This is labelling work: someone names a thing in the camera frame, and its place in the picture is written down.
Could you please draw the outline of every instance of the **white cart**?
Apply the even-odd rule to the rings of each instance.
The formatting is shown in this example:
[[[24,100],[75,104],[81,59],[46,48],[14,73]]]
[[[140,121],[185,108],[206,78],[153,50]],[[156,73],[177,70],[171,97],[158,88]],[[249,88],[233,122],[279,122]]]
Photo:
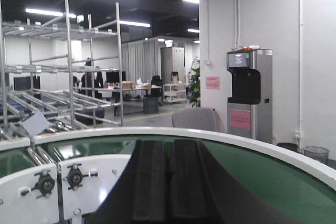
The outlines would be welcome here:
[[[185,83],[163,85],[164,102],[187,102]]]

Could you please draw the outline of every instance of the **potted plant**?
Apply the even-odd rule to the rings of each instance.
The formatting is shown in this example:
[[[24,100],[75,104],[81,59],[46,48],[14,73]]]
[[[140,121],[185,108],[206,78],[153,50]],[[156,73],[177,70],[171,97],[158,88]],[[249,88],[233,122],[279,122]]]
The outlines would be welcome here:
[[[190,86],[189,91],[190,95],[190,103],[192,107],[200,107],[201,106],[201,78],[200,78],[200,61],[197,60],[195,64],[195,68],[191,68],[191,78],[190,78]]]

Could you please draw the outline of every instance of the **pink paper sign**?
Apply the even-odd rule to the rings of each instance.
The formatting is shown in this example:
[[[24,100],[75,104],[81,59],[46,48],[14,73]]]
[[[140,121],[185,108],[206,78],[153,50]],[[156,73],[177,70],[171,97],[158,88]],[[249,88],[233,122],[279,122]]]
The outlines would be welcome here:
[[[220,89],[221,85],[219,76],[205,77],[205,86],[207,89]]]
[[[241,129],[251,129],[251,112],[230,110],[230,126]]]

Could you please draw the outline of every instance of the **computer monitor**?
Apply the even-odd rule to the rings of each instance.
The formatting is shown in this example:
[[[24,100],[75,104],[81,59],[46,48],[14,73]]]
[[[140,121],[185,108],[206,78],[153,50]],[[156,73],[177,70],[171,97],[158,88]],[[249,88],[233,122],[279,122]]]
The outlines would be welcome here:
[[[119,83],[119,72],[113,71],[113,72],[106,72],[106,82],[108,83]],[[126,81],[126,72],[122,72],[122,80]]]
[[[40,76],[33,76],[33,86],[35,89],[40,89]],[[29,90],[30,89],[30,77],[14,77],[14,90]]]

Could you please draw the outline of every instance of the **cabinet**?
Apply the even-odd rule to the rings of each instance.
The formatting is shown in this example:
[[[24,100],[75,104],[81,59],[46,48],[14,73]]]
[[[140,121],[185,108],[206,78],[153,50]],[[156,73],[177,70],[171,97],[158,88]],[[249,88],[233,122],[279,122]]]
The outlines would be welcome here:
[[[184,83],[184,48],[161,48],[161,76],[163,84],[172,83],[172,72],[178,72],[179,80]]]
[[[163,85],[164,102],[187,102],[186,88],[184,83]]]
[[[107,59],[105,58],[93,58],[92,54],[92,39],[101,37],[118,37],[118,55],[109,58],[119,58],[120,66],[122,66],[121,58],[121,41],[120,41],[120,24],[119,24],[119,4],[115,4],[117,11],[117,18],[113,22],[108,22],[106,24],[91,27],[91,17],[89,16],[89,29],[84,29],[83,27],[72,28],[69,21],[69,1],[65,0],[65,13],[62,17],[56,17],[44,24],[34,24],[31,25],[29,19],[26,24],[21,22],[2,22],[0,18],[0,53],[1,53],[1,107],[2,115],[0,116],[0,121],[3,122],[4,129],[0,129],[3,132],[8,132],[9,123],[8,120],[18,122],[22,119],[26,120],[32,115],[40,111],[48,120],[65,120],[69,121],[69,124],[74,129],[86,129],[87,126],[76,120],[75,116],[82,116],[84,118],[93,119],[93,125],[96,126],[96,120],[122,125],[123,124],[123,109],[122,109],[122,98],[118,103],[110,103],[107,101],[96,99],[93,97],[88,97],[86,95],[78,94],[74,90],[73,84],[73,73],[91,73],[92,76],[96,72],[104,71],[116,71],[117,69],[112,69],[111,67],[93,67],[92,62],[96,60]],[[56,22],[65,18],[66,28],[58,27]],[[111,24],[117,24],[117,32],[112,32],[112,30],[101,31],[101,28],[107,27]],[[26,38],[28,42],[29,50],[29,64],[27,65],[8,65],[6,64],[5,46],[3,40],[7,37],[19,37]],[[65,55],[53,56],[45,59],[33,60],[33,53],[31,50],[31,39],[46,39],[46,40],[63,40],[67,41],[67,53]],[[75,61],[71,55],[71,41],[81,40],[90,41],[91,49],[91,66],[75,66],[73,63]],[[67,59],[67,65],[51,65],[49,63],[44,63],[48,60],[55,59]],[[63,91],[44,91],[41,89],[33,88],[33,75],[40,73],[67,73],[69,89]],[[11,89],[7,88],[6,79],[8,79],[9,73],[28,73],[30,74],[30,90],[13,92]],[[97,90],[92,85],[92,88],[86,88],[88,90]],[[108,106],[120,106],[121,116],[120,122],[102,119],[96,117],[96,110],[105,108]],[[90,110],[91,114],[84,113],[84,111]]]

